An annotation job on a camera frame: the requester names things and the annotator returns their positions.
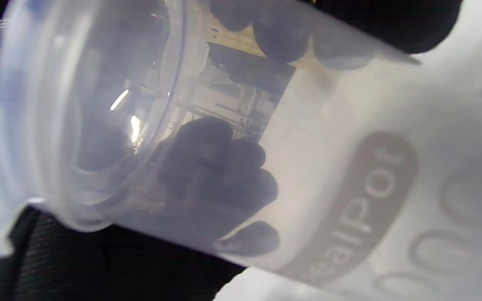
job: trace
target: translucent plastic container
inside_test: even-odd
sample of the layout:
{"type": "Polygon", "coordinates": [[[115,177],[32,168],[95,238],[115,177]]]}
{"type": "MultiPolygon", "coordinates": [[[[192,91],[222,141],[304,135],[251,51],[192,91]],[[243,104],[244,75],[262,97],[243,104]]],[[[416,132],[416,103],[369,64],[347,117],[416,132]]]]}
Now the translucent plastic container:
{"type": "Polygon", "coordinates": [[[293,0],[8,17],[0,240],[28,202],[345,300],[482,299],[482,99],[293,0]]]}

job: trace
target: black sleeve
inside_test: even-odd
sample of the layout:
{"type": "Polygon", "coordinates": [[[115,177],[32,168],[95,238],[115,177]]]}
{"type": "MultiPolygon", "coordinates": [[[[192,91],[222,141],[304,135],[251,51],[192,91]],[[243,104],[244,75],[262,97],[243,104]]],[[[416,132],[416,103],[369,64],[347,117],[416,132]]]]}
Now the black sleeve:
{"type": "Polygon", "coordinates": [[[222,259],[112,226],[86,234],[27,208],[0,260],[0,301],[210,301],[244,270],[222,259]]]}

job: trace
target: grey oval label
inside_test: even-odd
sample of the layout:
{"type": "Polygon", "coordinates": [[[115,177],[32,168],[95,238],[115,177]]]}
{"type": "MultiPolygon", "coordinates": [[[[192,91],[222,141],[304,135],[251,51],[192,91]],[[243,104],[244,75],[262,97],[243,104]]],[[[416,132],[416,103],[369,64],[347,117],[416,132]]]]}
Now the grey oval label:
{"type": "Polygon", "coordinates": [[[359,144],[328,215],[280,274],[323,285],[350,272],[382,240],[413,186],[418,156],[401,136],[378,132],[359,144]]]}

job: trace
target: gloved hand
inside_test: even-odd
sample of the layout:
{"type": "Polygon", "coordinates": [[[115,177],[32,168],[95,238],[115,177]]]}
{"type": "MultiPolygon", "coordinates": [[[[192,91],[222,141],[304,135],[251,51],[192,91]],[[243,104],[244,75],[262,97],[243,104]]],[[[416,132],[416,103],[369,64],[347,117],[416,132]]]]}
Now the gloved hand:
{"type": "Polygon", "coordinates": [[[249,139],[232,140],[233,128],[205,117],[185,124],[160,143],[151,166],[152,185],[143,183],[141,202],[150,202],[151,219],[166,238],[208,253],[257,256],[273,251],[279,235],[255,222],[221,240],[275,200],[278,187],[262,169],[264,150],[249,139]]]}

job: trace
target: black glove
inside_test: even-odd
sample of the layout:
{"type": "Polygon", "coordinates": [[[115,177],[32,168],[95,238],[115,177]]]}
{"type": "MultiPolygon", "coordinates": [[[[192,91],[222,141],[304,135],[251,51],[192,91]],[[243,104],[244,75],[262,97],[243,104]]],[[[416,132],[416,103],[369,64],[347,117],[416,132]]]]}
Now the black glove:
{"type": "MultiPolygon", "coordinates": [[[[379,38],[405,53],[434,48],[453,28],[461,0],[299,0],[379,38]]],[[[289,63],[300,59],[314,37],[316,56],[325,64],[336,56],[371,55],[358,41],[303,15],[288,0],[211,0],[214,16],[230,31],[252,23],[254,36],[269,59],[289,63]]]]}
{"type": "Polygon", "coordinates": [[[221,240],[278,193],[273,176],[261,168],[264,150],[249,139],[232,137],[228,122],[205,117],[160,143],[150,164],[154,180],[141,181],[140,189],[131,192],[150,203],[139,223],[148,223],[151,233],[212,254],[257,256],[277,248],[279,235],[265,222],[221,240]]]}

